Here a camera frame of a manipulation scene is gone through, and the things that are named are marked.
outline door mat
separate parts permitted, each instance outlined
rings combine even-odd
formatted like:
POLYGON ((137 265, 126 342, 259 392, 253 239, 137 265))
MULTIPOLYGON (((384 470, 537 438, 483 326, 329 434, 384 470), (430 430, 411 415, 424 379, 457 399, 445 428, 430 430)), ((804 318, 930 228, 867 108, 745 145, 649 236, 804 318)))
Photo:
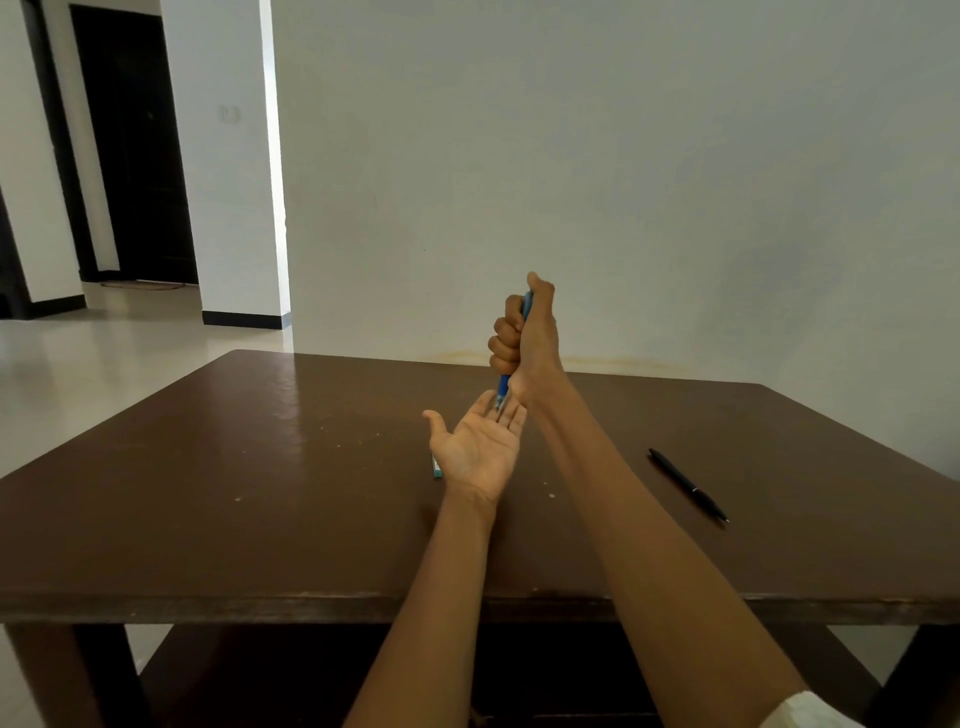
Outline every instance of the door mat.
POLYGON ((105 280, 100 285, 105 288, 132 288, 137 291, 172 291, 182 288, 186 283, 156 283, 152 280, 105 280))

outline forearm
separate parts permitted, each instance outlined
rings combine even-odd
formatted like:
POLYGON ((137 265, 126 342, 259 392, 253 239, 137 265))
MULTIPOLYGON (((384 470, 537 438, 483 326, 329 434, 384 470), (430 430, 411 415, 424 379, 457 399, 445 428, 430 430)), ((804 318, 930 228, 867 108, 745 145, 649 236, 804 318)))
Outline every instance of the forearm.
POLYGON ((494 506, 448 488, 420 569, 347 728, 462 726, 494 506))
POLYGON ((723 574, 643 486, 565 376, 530 403, 664 723, 756 728, 804 683, 723 574))

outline hand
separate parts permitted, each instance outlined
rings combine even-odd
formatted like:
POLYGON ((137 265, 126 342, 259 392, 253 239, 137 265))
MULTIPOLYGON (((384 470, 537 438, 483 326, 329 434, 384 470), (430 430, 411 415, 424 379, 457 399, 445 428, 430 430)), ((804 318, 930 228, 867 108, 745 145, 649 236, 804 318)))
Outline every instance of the hand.
POLYGON ((507 299, 506 313, 493 324, 496 336, 487 346, 493 356, 491 366, 510 377, 510 391, 524 406, 529 406, 531 389, 562 375, 560 336, 553 317, 553 283, 541 280, 536 273, 527 274, 527 284, 534 292, 530 315, 523 321, 522 296, 507 299))
POLYGON ((498 413, 494 390, 480 395, 451 435, 440 413, 423 413, 430 422, 430 450, 444 471, 447 488, 467 488, 494 505, 514 471, 527 410, 510 397, 498 413))

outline table leg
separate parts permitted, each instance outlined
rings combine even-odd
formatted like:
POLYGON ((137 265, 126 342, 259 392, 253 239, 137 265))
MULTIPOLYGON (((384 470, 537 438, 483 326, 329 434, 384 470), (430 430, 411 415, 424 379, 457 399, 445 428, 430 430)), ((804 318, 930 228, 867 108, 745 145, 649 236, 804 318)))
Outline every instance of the table leg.
POLYGON ((960 624, 928 624, 867 711, 868 728, 950 728, 960 717, 960 624))
POLYGON ((8 624, 47 728, 150 728, 123 624, 8 624))

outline pen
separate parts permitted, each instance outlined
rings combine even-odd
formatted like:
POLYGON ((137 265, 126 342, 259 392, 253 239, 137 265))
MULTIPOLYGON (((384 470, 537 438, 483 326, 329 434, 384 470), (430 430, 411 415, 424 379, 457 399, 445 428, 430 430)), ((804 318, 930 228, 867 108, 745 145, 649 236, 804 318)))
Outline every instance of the pen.
MULTIPOLYGON (((527 320, 527 316, 530 315, 530 308, 534 304, 534 292, 527 291, 527 294, 523 297, 523 307, 520 309, 520 313, 523 315, 523 320, 527 320)), ((496 411, 500 411, 500 407, 503 406, 503 401, 507 399, 507 393, 510 389, 507 387, 507 382, 510 381, 510 375, 503 375, 500 378, 500 386, 496 389, 496 411)))
POLYGON ((654 459, 657 465, 666 470, 681 488, 690 494, 690 497, 696 501, 697 505, 699 505, 704 512, 713 516, 715 519, 720 519, 727 523, 730 522, 730 519, 720 510, 720 506, 714 502, 713 498, 690 482, 690 478, 678 471, 674 464, 663 456, 662 452, 650 448, 650 457, 654 459))

